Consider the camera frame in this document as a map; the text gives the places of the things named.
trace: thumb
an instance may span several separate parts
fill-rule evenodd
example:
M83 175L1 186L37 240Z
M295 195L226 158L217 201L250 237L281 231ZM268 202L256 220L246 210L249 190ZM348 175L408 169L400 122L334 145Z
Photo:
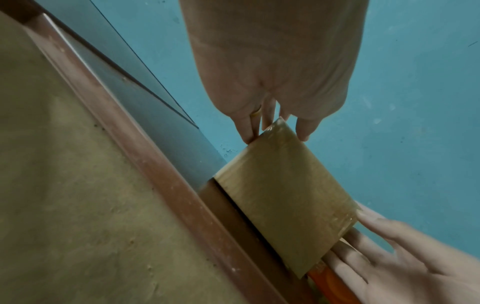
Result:
M458 278L479 278L480 262L413 229L404 222L375 218L358 210L358 221L370 231L391 240L425 264L430 272Z

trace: brown box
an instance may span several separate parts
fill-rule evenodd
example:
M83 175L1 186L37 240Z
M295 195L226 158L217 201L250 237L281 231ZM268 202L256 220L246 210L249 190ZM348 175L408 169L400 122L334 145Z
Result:
M355 202L281 118L214 178L298 277L356 222Z

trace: teal wall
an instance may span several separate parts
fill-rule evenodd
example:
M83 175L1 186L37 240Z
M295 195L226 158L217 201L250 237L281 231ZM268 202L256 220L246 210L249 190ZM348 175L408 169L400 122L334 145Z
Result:
M92 2L232 159L244 144L204 92L177 1ZM346 105L307 145L355 199L480 257L477 41L478 0L371 0Z

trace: beige surface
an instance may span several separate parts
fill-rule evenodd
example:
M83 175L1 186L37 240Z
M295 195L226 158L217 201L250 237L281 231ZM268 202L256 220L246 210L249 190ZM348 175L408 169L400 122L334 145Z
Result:
M355 202L281 118L214 178L298 277L356 221Z
M0 15L0 302L242 303Z

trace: dark line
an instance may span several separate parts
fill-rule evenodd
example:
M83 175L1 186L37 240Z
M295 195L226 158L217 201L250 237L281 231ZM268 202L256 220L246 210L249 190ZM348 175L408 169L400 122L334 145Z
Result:
M160 99L166 106L168 106L170 109L175 111L177 114L182 116L185 120L187 120L189 123L191 123L193 126L195 126L197 129L199 128L193 121L193 119L185 112L185 110L182 108L182 106L176 101L176 99L170 94L170 92L163 86L163 84L158 80L158 78L155 76L155 74L152 73L152 71L148 68L148 66L141 60L141 58L135 53L135 51L130 47L130 45L125 41L125 39L120 35L120 33L117 31L117 29L110 23L110 21L105 17L105 15L98 9L98 7L93 3L92 0L90 0L90 3L96 8L96 10L100 13L100 15L105 19L105 21L108 22L110 27L115 31L115 33L122 39L122 41L126 44L126 46L132 51L133 54L137 57L137 59L143 64L143 66L150 72L150 74L155 78L155 80L161 85L161 87L168 93L168 95L173 99L173 101L183 110L184 114L190 119L188 120L187 118L184 117L182 113L180 113L178 110L176 110L174 107L169 105L165 100L160 98L157 94L155 94L152 90L147 88L144 84L142 84L139 80L137 80L135 77L127 73L124 69L122 71L124 72L123 74L126 74L133 82L136 84L140 85L142 88L144 88L146 91L148 91L150 94L154 95L157 99Z

